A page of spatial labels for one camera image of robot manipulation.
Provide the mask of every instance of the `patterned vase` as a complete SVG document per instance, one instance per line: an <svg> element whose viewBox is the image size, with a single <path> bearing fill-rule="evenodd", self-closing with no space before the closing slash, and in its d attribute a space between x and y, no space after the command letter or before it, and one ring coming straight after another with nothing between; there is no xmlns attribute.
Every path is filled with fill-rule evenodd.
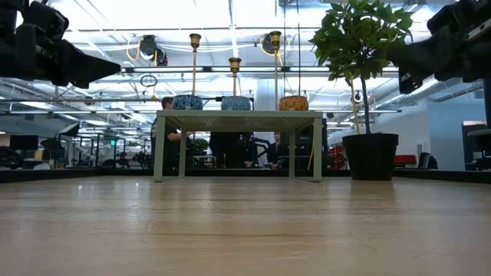
<svg viewBox="0 0 491 276"><path fill-rule="evenodd" d="M193 95L177 95L172 104L174 110L203 110L201 97Z"/></svg>
<svg viewBox="0 0 491 276"><path fill-rule="evenodd" d="M308 111L308 100L303 96L287 96L279 100L281 111Z"/></svg>
<svg viewBox="0 0 491 276"><path fill-rule="evenodd" d="M251 101L244 96L228 96L222 99L222 110L251 110Z"/></svg>

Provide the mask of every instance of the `brass candlestick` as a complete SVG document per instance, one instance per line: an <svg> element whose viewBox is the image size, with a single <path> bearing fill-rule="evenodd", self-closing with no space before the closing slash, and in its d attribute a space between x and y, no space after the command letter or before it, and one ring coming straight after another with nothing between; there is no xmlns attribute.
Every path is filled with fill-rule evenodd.
<svg viewBox="0 0 491 276"><path fill-rule="evenodd" d="M242 61L238 57L231 57L229 59L230 62L230 70L233 73L233 95L237 95L237 88L236 88L236 83L237 83L237 72L240 70L240 61Z"/></svg>
<svg viewBox="0 0 491 276"><path fill-rule="evenodd" d="M201 35L199 34L190 34L191 38L191 47L193 47L193 93L194 96L196 94L196 54L197 49L199 47L199 40L201 39Z"/></svg>
<svg viewBox="0 0 491 276"><path fill-rule="evenodd" d="M275 110L278 110L278 52L279 52L279 38L282 35L280 31L272 31L269 33L271 37L271 44L275 50Z"/></svg>

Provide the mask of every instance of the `blue patterned bowl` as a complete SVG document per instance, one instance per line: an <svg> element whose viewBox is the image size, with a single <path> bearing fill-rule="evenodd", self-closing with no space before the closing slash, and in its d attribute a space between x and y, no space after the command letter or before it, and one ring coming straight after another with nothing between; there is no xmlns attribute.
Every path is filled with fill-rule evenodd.
<svg viewBox="0 0 491 276"><path fill-rule="evenodd" d="M222 110L251 110L251 101L244 96L228 96L222 99Z"/></svg>
<svg viewBox="0 0 491 276"><path fill-rule="evenodd" d="M177 95L172 104L174 110L203 110L201 97L193 95Z"/></svg>

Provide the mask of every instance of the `tree trunk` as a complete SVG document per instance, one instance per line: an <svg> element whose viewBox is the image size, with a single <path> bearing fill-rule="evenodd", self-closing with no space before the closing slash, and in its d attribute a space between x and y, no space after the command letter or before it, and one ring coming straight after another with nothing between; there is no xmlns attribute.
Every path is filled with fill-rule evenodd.
<svg viewBox="0 0 491 276"><path fill-rule="evenodd" d="M367 84L365 83L365 79L361 77L361 88L363 89L363 105L365 108L365 129L367 134L371 134L370 131L370 107L368 106L368 97L367 97Z"/></svg>

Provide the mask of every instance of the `monitor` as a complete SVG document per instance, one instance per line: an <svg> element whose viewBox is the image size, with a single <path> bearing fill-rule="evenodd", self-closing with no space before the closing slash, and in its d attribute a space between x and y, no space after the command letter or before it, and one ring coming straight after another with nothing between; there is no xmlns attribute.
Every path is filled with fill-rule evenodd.
<svg viewBox="0 0 491 276"><path fill-rule="evenodd" d="M11 135L10 148L13 150L38 150L39 136L37 135Z"/></svg>

